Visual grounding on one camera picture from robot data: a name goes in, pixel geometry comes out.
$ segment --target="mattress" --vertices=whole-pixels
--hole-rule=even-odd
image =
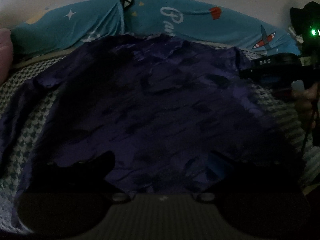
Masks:
[[[249,59],[256,59],[260,57],[259,54],[247,50],[244,50],[244,54]],[[0,115],[4,112],[11,96],[25,80],[36,76],[41,71],[61,60],[63,57],[64,56],[56,55],[55,57],[46,60],[43,60],[43,58],[33,59],[30,61],[32,62],[31,65],[28,65],[28,62],[25,62],[25,67],[13,74],[0,87]],[[283,131],[291,144],[294,145],[296,150],[299,151],[305,134],[300,128],[300,121],[298,121],[294,105],[292,103],[284,103],[283,101],[276,100],[271,95],[270,90],[266,90],[259,85],[253,84],[251,85],[251,89],[258,98],[259,105],[275,117],[279,128]],[[11,215],[14,205],[13,200],[17,193],[21,171],[23,170],[24,164],[29,158],[29,153],[33,149],[34,143],[44,126],[57,93],[57,90],[48,93],[46,97],[34,107],[14,145],[13,151],[10,155],[10,160],[6,166],[5,175],[0,179],[0,201],[2,203],[0,207],[0,230],[20,234],[24,233],[20,229],[13,227],[11,224]],[[320,173],[320,149],[319,147],[312,146],[311,137],[308,138],[303,159],[307,162],[307,165],[299,181],[301,188],[305,188],[310,185],[315,177]]]

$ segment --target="white star print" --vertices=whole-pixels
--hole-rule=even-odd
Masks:
[[[75,13],[73,13],[71,10],[69,11],[69,13],[65,16],[65,17],[69,17],[69,20],[71,20],[71,16],[74,15]]]

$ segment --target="gray ribbed surface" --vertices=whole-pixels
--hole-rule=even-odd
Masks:
[[[213,204],[190,195],[140,195],[113,205],[104,220],[65,240],[258,240],[226,223]]]

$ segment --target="human hand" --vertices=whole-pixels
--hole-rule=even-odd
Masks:
[[[316,127],[316,122],[314,121],[317,117],[312,117],[312,102],[317,98],[317,88],[318,83],[312,85],[311,88],[304,90],[303,92],[299,92],[297,90],[292,91],[292,97],[297,101],[294,103],[295,109],[298,112],[298,118],[301,121],[301,127],[304,131],[308,130],[310,123],[311,129],[313,130]]]

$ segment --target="houndstooth pattern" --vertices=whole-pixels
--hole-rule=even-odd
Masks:
[[[243,51],[249,60],[261,57],[259,54],[250,51]],[[61,60],[63,57],[39,62],[28,66],[15,73],[5,84],[0,87],[0,115],[3,114],[5,107],[10,101],[14,92],[22,85],[22,83],[30,79],[49,66]],[[290,143],[300,151],[305,133],[300,128],[298,115],[294,110],[292,103],[284,103],[276,100],[271,91],[264,89],[256,84],[250,84],[255,96],[258,98],[258,104],[277,121],[279,128],[283,131]],[[29,158],[29,153],[36,142],[42,127],[45,124],[46,117],[56,98],[57,91],[49,93],[32,111],[26,121],[17,143],[13,148],[7,165],[6,174],[0,179],[0,229],[22,233],[20,229],[14,228],[11,224],[11,214],[13,209],[13,199],[17,192],[19,183],[19,175],[23,169],[24,163]],[[303,156],[307,165],[303,176],[300,178],[301,187],[309,185],[314,178],[320,173],[320,148],[313,147],[311,137],[306,144],[305,154]]]
[[[30,65],[17,73],[5,82],[0,88],[0,115],[5,111],[11,96],[27,79],[35,77],[41,71],[58,62],[62,57],[39,62]],[[11,214],[13,209],[13,200],[19,184],[19,176],[23,166],[29,158],[34,143],[44,126],[49,110],[56,98],[58,91],[48,93],[30,113],[28,120],[22,128],[16,144],[13,147],[12,154],[8,160],[7,169],[2,178],[0,178],[0,229],[22,233],[22,230],[15,228],[11,224]]]

